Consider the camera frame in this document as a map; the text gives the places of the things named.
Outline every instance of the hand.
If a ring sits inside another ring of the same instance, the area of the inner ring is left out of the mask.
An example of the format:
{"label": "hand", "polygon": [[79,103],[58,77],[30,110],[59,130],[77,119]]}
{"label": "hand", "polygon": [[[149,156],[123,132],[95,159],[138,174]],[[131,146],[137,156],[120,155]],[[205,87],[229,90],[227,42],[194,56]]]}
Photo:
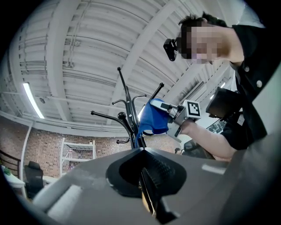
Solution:
{"label": "hand", "polygon": [[187,119],[186,121],[183,122],[181,125],[181,134],[188,135],[190,129],[191,129],[191,124],[194,124],[194,121],[191,119]]}

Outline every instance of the chair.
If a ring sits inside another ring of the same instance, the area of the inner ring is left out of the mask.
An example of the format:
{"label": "chair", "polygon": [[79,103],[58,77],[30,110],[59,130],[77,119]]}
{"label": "chair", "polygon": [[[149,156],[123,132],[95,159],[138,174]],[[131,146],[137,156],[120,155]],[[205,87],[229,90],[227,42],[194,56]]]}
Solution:
{"label": "chair", "polygon": [[25,184],[27,196],[33,199],[35,195],[44,187],[43,185],[43,170],[36,162],[30,161],[25,165],[25,175],[27,182]]}

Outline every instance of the railing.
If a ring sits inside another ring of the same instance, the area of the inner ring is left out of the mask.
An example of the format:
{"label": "railing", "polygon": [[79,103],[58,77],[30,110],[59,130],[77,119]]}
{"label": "railing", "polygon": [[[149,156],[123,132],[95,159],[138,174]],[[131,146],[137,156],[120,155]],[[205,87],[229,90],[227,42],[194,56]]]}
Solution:
{"label": "railing", "polygon": [[[3,159],[2,155],[8,157],[8,158],[11,159],[11,160],[15,160],[16,163],[11,163],[11,162],[9,162],[9,161]],[[13,168],[8,167],[8,166],[6,166],[6,167],[9,168],[9,169],[12,170],[12,171],[17,171],[17,174],[16,174],[15,176],[17,176],[17,177],[19,178],[19,166],[20,166],[20,162],[21,162],[20,159],[15,158],[15,157],[13,157],[13,156],[10,156],[9,154],[7,154],[7,153],[5,153],[5,152],[3,152],[3,151],[0,150],[0,160],[1,160],[2,163],[5,162],[5,164],[9,164],[9,165],[14,165],[14,166],[16,166],[17,169],[13,169]]]}

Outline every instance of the metal shelf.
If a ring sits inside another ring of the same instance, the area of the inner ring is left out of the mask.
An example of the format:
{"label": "metal shelf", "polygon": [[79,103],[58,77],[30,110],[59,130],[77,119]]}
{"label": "metal shelf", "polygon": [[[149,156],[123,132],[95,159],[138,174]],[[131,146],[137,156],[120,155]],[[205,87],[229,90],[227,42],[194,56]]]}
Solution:
{"label": "metal shelf", "polygon": [[68,160],[68,161],[72,161],[72,162],[86,162],[86,161],[90,160],[90,159],[73,159],[73,158],[65,158],[65,157],[62,157],[62,159],[63,160]]}
{"label": "metal shelf", "polygon": [[[93,151],[93,158],[92,159],[75,159],[75,158],[69,158],[72,155],[69,155],[70,151],[63,156],[63,149],[64,146],[67,146],[71,150],[86,150],[86,151]],[[96,159],[96,147],[95,147],[95,141],[93,141],[92,144],[79,144],[79,143],[70,143],[70,142],[65,142],[65,138],[62,139],[62,144],[61,144],[61,156],[60,156],[60,176],[65,175],[66,173],[62,172],[62,164],[66,160],[67,164],[69,166],[69,162],[86,162],[89,160]]]}

